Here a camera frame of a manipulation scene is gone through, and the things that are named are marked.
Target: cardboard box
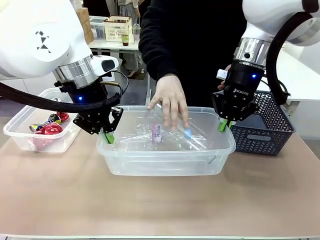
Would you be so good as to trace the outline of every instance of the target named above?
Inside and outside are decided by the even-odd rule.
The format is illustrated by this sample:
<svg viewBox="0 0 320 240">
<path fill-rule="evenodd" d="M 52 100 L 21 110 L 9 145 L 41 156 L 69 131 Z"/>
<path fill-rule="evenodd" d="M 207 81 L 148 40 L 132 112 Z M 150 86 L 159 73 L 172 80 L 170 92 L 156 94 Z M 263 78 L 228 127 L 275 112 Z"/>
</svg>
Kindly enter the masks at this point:
<svg viewBox="0 0 320 240">
<path fill-rule="evenodd" d="M 86 21 L 85 23 L 82 23 L 82 29 L 83 29 L 84 35 L 89 33 L 91 31 L 90 21 Z"/>
<path fill-rule="evenodd" d="M 92 31 L 88 32 L 84 35 L 86 44 L 90 44 L 94 41 L 94 33 Z"/>
<path fill-rule="evenodd" d="M 81 24 L 90 20 L 88 8 L 82 7 L 75 12 L 76 12 L 76 15 L 78 16 Z"/>
</svg>

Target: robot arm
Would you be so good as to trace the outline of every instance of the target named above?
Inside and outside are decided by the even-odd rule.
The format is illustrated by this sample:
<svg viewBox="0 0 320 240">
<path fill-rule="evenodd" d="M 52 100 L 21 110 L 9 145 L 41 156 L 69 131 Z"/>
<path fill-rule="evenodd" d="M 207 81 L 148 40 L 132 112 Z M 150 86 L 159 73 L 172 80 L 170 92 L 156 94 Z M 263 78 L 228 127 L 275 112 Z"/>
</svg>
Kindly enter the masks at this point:
<svg viewBox="0 0 320 240">
<path fill-rule="evenodd" d="M 254 94 L 265 74 L 278 105 L 287 101 L 277 77 L 277 59 L 285 41 L 310 46 L 320 41 L 318 0 L 243 0 L 248 21 L 225 79 L 223 96 L 214 95 L 222 132 L 259 109 Z"/>
<path fill-rule="evenodd" d="M 120 103 L 123 91 L 107 98 L 101 76 L 119 63 L 114 57 L 92 55 L 70 1 L 6 0 L 0 7 L 0 80 L 53 72 L 55 86 L 74 104 L 39 98 L 1 83 L 0 96 L 36 108 L 79 113 L 74 122 L 88 133 L 99 133 L 101 127 L 112 133 L 122 114 L 112 107 Z M 110 113 L 116 116 L 112 123 Z"/>
</svg>

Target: black plastic basket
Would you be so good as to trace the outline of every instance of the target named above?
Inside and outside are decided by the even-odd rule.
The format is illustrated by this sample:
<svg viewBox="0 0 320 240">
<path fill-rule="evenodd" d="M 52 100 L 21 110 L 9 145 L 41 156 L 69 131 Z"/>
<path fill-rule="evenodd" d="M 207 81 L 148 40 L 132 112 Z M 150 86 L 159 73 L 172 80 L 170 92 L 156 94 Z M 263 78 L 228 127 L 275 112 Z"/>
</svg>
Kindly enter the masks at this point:
<svg viewBox="0 0 320 240">
<path fill-rule="evenodd" d="M 231 127 L 236 151 L 276 156 L 296 129 L 272 93 L 258 91 L 254 102 L 259 110 Z"/>
</svg>

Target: pink label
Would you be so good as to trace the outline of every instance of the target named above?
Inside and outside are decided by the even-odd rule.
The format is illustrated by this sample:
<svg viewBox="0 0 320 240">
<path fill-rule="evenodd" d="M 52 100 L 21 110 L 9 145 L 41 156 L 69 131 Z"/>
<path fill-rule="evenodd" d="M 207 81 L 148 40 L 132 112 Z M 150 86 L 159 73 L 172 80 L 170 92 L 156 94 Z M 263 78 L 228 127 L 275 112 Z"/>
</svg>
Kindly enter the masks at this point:
<svg viewBox="0 0 320 240">
<path fill-rule="evenodd" d="M 152 142 L 154 142 L 154 143 L 161 143 L 162 142 L 161 125 L 160 124 L 152 125 Z"/>
</svg>

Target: hand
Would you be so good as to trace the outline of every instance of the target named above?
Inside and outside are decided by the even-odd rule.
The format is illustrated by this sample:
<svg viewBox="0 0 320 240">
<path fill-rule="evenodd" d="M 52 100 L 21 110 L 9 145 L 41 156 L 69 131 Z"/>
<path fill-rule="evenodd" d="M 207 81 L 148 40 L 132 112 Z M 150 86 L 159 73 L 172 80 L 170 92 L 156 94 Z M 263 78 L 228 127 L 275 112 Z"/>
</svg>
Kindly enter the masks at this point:
<svg viewBox="0 0 320 240">
<path fill-rule="evenodd" d="M 231 64 L 225 68 L 225 71 L 229 71 L 230 68 L 231 68 Z M 218 89 L 223 90 L 224 88 L 225 88 L 225 81 L 222 81 L 221 84 L 218 86 Z"/>
<path fill-rule="evenodd" d="M 139 8 L 138 8 L 138 7 L 135 8 L 134 11 L 135 11 L 135 15 L 136 15 L 138 18 L 141 18 L 141 15 L 140 15 L 140 12 L 139 12 Z"/>
<path fill-rule="evenodd" d="M 168 126 L 171 118 L 171 127 L 177 129 L 178 112 L 182 115 L 185 127 L 189 126 L 188 107 L 184 90 L 176 75 L 168 74 L 160 78 L 156 84 L 155 95 L 148 109 L 151 110 L 156 104 L 162 102 L 162 114 L 164 126 Z"/>
</svg>

